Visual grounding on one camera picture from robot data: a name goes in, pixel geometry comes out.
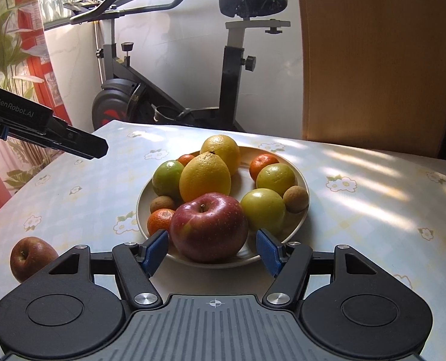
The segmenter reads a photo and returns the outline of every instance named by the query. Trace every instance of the bike seat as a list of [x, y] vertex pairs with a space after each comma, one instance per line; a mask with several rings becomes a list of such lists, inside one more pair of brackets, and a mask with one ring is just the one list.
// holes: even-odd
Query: bike seat
[[268, 16], [283, 11], [288, 0], [219, 0], [220, 12], [241, 18]]

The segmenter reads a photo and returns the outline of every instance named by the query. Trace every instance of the curtain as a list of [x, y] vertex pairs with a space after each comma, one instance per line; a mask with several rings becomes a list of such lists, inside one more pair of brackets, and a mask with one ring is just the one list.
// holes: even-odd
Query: curtain
[[[43, 104], [70, 123], [44, 39], [38, 0], [0, 0], [0, 88]], [[0, 140], [0, 208], [60, 151]]]

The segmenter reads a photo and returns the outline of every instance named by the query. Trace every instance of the bike handlebar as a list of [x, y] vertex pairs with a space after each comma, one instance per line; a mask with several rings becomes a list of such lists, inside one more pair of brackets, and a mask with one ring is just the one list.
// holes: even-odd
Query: bike handlebar
[[71, 24], [81, 24], [86, 21], [95, 21], [98, 16], [101, 16], [108, 8], [111, 7], [117, 0], [104, 0], [101, 4], [99, 4], [96, 8], [81, 13], [79, 15], [73, 16], [70, 19]]
[[84, 12], [82, 14], [71, 17], [71, 24], [80, 24], [89, 21], [97, 21], [97, 20], [107, 20], [107, 19], [116, 19], [117, 17], [132, 15], [135, 13], [144, 13], [144, 12], [154, 12], [154, 11], [164, 11], [168, 9], [173, 9], [177, 7], [183, 0], [174, 0], [169, 4], [162, 5], [151, 5], [149, 7], [138, 7], [138, 8], [129, 8], [129, 9], [121, 9], [121, 10], [109, 10], [116, 2], [116, 0], [104, 0], [100, 5], [98, 5], [95, 9]]
[[172, 3], [163, 4], [163, 5], [151, 5], [149, 7], [138, 7], [138, 8], [130, 8], [130, 9], [122, 9], [121, 16], [123, 15], [132, 15], [133, 13], [144, 13], [144, 12], [154, 12], [154, 11], [165, 11], [168, 9], [173, 9], [178, 7], [183, 0], [174, 0]]

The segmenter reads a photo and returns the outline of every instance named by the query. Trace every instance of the wooden door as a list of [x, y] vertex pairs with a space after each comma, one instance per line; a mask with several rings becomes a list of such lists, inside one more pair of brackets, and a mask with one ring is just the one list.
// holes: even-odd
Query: wooden door
[[303, 138], [436, 157], [446, 0], [299, 0]]

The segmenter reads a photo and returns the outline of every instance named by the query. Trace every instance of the crosshair marking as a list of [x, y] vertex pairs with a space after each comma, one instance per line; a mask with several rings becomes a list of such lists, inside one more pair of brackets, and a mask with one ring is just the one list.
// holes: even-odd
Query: crosshair marking
[[213, 308], [216, 308], [216, 307], [219, 307], [221, 304], [224, 304], [224, 303], [222, 303], [220, 300], [217, 300], [215, 298], [214, 300], [210, 301], [207, 304], [210, 304]]

